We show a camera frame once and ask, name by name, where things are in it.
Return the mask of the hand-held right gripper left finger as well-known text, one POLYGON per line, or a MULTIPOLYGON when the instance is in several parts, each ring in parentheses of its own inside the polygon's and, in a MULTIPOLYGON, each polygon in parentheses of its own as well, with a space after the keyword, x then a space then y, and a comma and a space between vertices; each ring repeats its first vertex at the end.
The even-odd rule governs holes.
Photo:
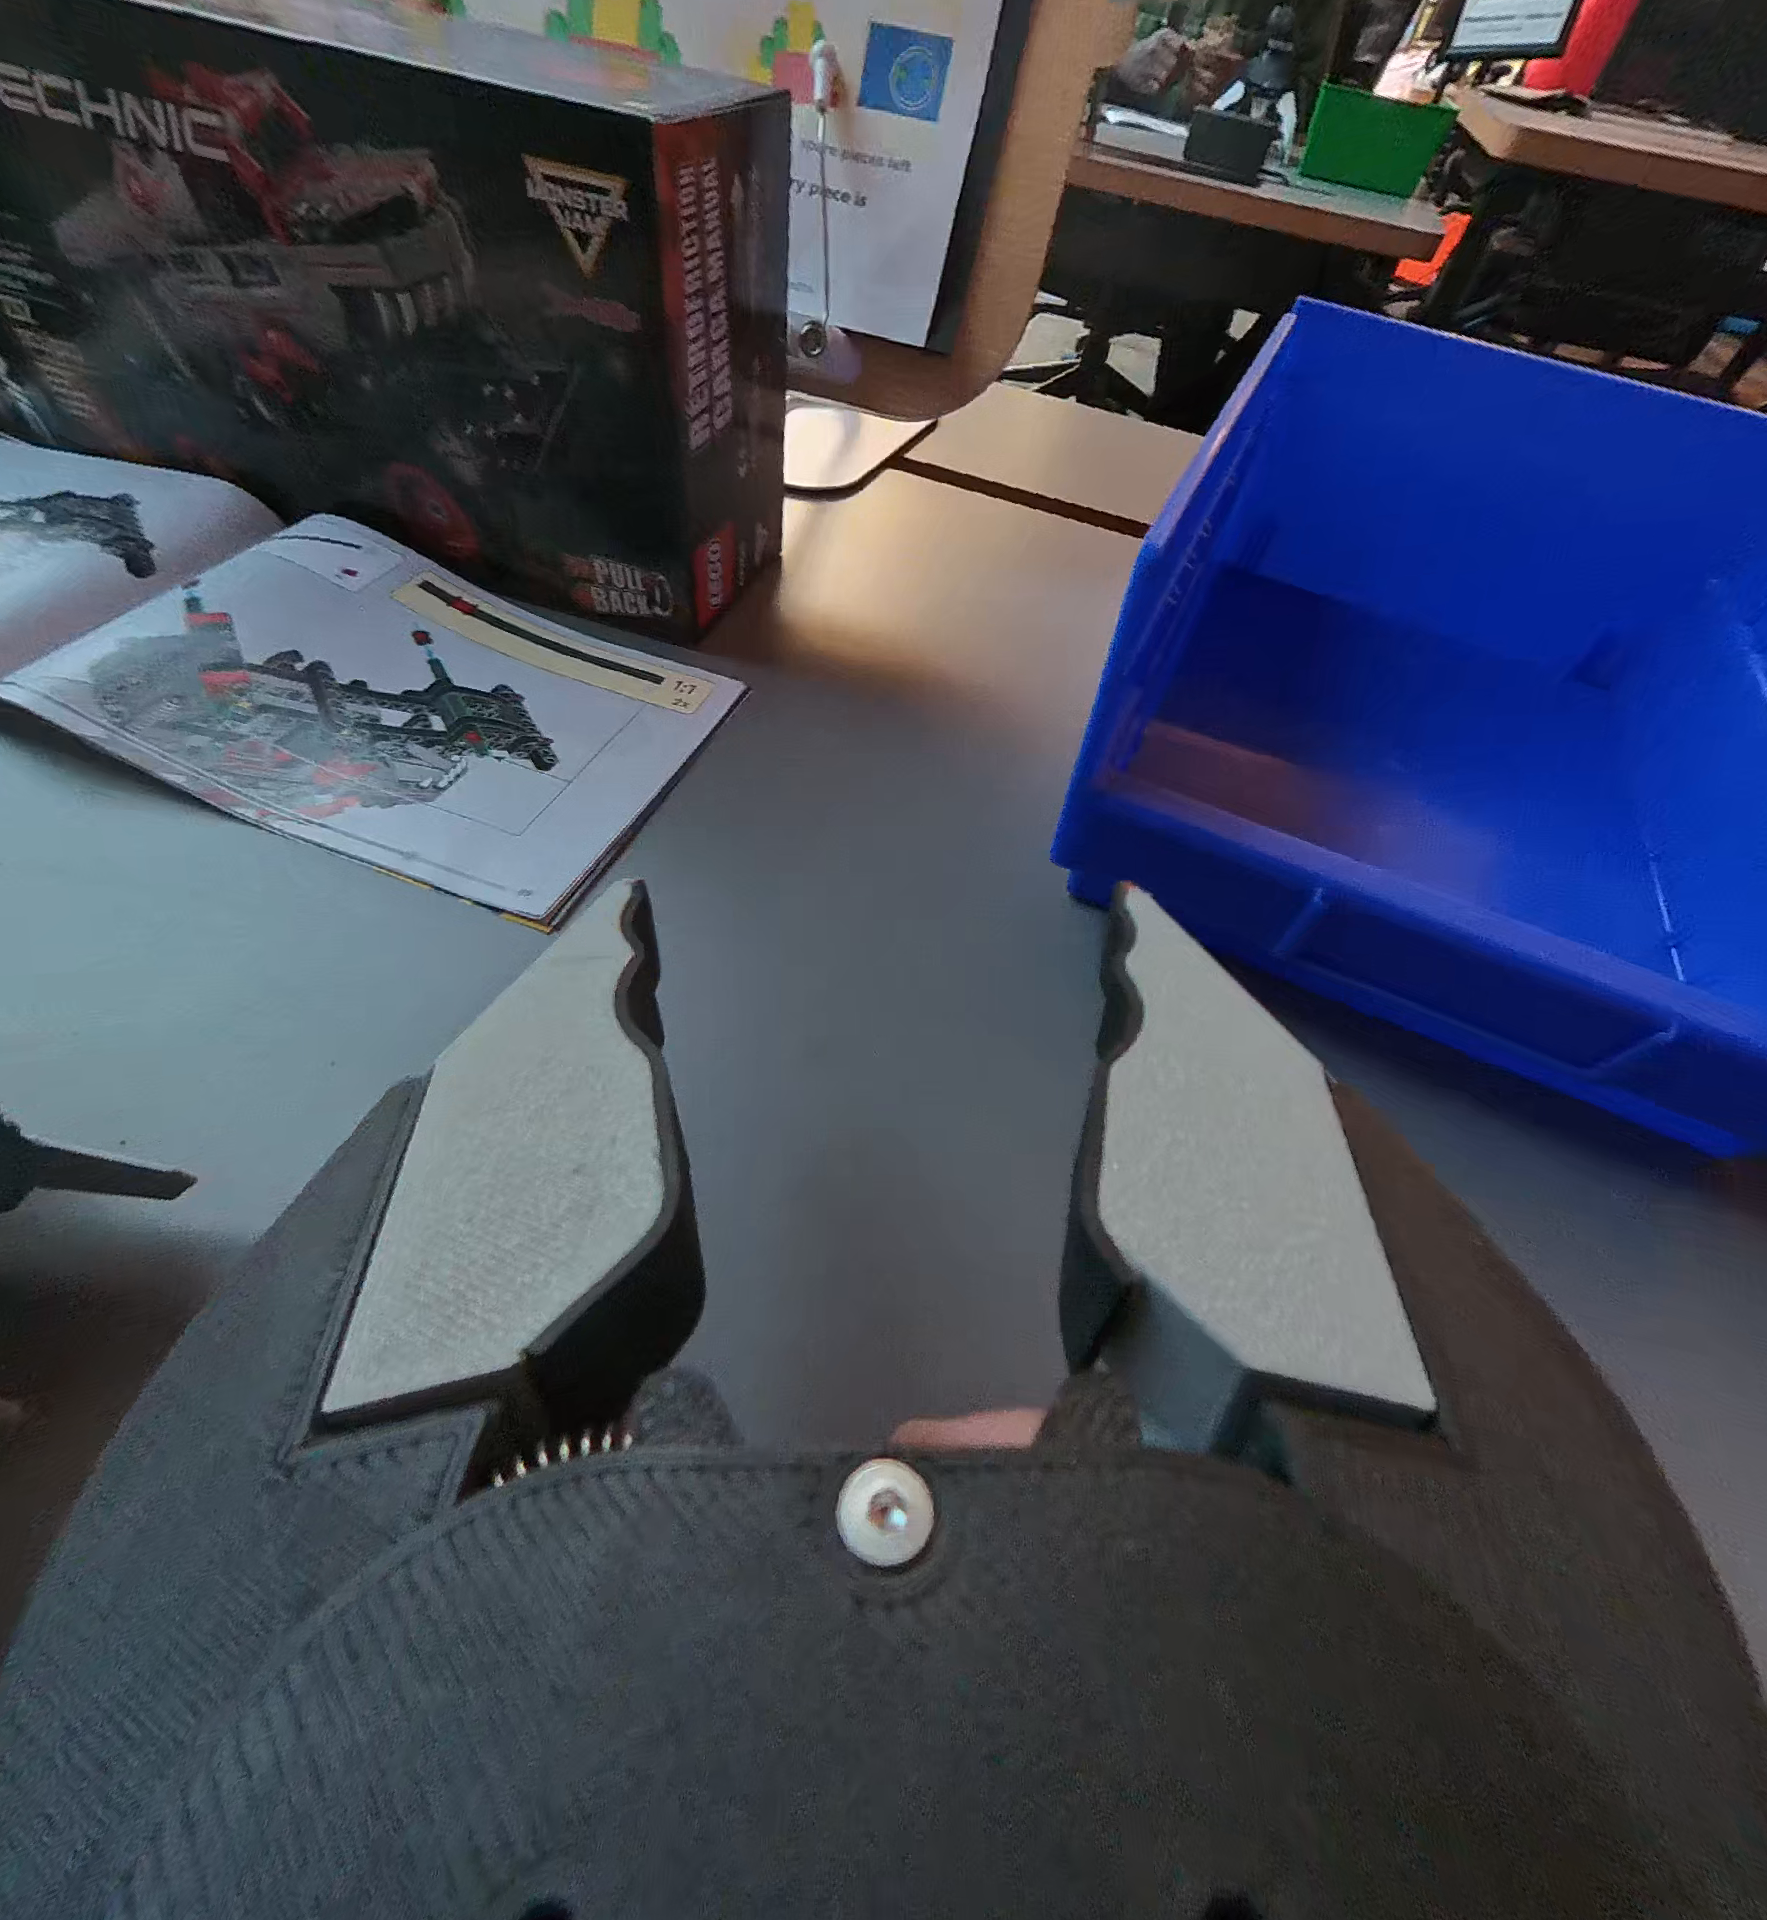
POLYGON ((485 1404, 616 1427, 704 1308, 654 899, 611 882, 446 1045, 383 1188, 325 1427, 485 1404))

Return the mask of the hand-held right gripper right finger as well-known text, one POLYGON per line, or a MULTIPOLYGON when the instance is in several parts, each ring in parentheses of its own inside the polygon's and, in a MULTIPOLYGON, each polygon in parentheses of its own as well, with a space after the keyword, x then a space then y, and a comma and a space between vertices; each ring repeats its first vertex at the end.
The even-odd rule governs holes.
POLYGON ((1151 894, 1107 908, 1059 1315, 1148 1447, 1259 1454, 1274 1406, 1421 1432, 1439 1395, 1327 1069, 1151 894))

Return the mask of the lego instruction booklet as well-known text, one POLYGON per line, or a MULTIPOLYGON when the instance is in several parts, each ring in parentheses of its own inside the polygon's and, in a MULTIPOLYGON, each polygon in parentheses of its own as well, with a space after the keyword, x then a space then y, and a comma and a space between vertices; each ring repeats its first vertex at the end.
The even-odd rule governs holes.
POLYGON ((748 685, 342 515, 0 434, 0 722, 558 928, 748 685))

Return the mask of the black lego set box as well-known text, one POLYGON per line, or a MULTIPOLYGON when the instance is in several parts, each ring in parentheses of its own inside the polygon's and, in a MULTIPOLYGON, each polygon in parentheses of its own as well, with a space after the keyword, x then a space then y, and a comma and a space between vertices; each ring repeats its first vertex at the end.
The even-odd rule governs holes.
POLYGON ((780 561, 793 108, 358 4, 0 1, 0 431, 679 643, 780 561))

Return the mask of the person's right hand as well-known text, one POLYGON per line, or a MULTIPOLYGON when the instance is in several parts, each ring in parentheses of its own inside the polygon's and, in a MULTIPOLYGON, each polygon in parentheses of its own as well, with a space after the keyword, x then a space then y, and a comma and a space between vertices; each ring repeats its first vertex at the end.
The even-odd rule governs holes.
POLYGON ((1041 1438, 1045 1406, 978 1408, 964 1415, 920 1415, 902 1420, 893 1432, 893 1449, 904 1454, 935 1452, 1021 1452, 1041 1438))

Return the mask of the blue plastic bin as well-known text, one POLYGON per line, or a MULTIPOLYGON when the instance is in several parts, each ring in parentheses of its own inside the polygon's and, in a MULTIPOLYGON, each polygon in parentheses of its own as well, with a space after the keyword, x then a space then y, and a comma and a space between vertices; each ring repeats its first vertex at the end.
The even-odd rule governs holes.
POLYGON ((1143 542, 1053 858, 1767 1158, 1767 415, 1299 300, 1143 542))

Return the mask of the background wooden table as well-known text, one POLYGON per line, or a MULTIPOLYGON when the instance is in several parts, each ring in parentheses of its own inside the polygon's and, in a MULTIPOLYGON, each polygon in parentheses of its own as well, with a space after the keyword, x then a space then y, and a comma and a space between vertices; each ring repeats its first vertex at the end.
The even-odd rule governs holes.
POLYGON ((1421 199, 1316 178, 1216 178, 1093 142, 1073 145, 1065 187, 1391 261, 1431 261, 1443 239, 1439 211, 1421 199))

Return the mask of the small green bin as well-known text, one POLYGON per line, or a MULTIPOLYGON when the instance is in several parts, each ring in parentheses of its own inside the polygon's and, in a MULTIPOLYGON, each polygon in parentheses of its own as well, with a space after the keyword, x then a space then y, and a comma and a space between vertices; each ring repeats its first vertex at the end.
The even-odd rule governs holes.
POLYGON ((1326 81, 1310 117, 1299 174, 1410 199, 1456 120, 1458 108, 1450 102, 1406 102, 1326 81))

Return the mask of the white gooseneck clip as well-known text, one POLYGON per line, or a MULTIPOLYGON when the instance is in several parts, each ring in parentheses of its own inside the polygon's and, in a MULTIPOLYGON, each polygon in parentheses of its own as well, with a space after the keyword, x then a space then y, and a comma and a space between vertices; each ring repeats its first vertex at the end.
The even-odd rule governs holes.
POLYGON ((801 323, 798 354, 804 367, 819 374, 831 373, 831 360, 841 349, 841 332, 834 318, 834 256, 829 217, 829 147, 831 117, 845 100, 845 73, 838 44, 819 37, 808 49, 810 109, 817 117, 817 192, 820 287, 819 313, 801 323))

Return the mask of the computer monitor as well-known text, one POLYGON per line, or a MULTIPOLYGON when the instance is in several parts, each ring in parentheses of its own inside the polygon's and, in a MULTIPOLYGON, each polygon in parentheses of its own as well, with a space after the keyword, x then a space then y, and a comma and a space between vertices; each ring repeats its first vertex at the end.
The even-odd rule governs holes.
POLYGON ((1559 57, 1582 1, 1463 1, 1439 46, 1446 63, 1559 57))

